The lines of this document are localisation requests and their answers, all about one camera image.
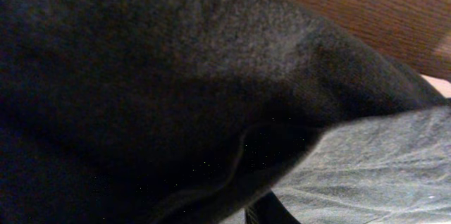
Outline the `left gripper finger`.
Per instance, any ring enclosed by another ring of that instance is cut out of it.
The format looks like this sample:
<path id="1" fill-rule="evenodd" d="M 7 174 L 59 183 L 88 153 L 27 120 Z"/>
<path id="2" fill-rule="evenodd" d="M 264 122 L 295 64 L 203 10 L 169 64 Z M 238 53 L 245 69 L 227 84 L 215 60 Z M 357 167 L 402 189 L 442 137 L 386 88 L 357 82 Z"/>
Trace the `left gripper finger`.
<path id="1" fill-rule="evenodd" d="M 270 191 L 245 209 L 246 224 L 301 224 Z"/>

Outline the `dark green t-shirt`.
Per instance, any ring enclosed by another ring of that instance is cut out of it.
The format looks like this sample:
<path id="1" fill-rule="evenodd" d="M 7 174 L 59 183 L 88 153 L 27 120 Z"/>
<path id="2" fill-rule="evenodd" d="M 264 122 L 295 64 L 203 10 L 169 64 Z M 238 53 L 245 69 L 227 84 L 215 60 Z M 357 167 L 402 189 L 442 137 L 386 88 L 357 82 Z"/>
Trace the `dark green t-shirt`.
<path id="1" fill-rule="evenodd" d="M 1 222 L 219 223 L 329 128 L 449 109 L 288 0 L 1 0 Z"/>

